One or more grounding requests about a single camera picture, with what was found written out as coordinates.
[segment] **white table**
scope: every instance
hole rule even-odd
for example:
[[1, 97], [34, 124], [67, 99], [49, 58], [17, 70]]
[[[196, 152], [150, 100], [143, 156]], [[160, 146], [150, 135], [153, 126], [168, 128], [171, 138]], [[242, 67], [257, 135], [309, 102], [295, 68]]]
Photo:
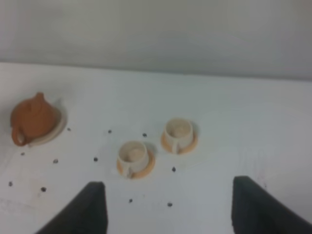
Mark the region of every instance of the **white table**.
[[[10, 112], [37, 91], [65, 108], [71, 131], [17, 147]], [[172, 117], [197, 128], [188, 155], [160, 146]], [[235, 175], [249, 175], [312, 221], [311, 82], [0, 63], [0, 127], [1, 233], [34, 233], [89, 181], [103, 181], [109, 234], [231, 234]], [[128, 139], [157, 151], [144, 179], [116, 173], [114, 152]]]

